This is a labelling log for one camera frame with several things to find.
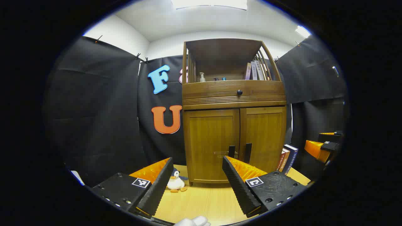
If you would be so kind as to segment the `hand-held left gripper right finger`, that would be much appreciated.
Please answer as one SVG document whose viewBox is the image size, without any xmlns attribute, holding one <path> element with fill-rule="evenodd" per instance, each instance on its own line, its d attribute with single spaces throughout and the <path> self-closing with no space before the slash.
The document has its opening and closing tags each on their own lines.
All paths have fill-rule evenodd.
<svg viewBox="0 0 402 226">
<path fill-rule="evenodd" d="M 282 172 L 266 173 L 229 156 L 223 157 L 222 169 L 248 218 L 272 212 L 307 190 Z"/>
</svg>

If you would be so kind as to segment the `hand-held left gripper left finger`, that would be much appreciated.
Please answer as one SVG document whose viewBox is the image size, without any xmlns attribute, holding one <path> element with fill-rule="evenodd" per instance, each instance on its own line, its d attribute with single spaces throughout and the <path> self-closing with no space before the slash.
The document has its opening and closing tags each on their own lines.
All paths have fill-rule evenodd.
<svg viewBox="0 0 402 226">
<path fill-rule="evenodd" d="M 173 172 L 173 158 L 166 158 L 130 175 L 116 173 L 91 188 L 109 204 L 150 219 L 155 215 Z"/>
</svg>

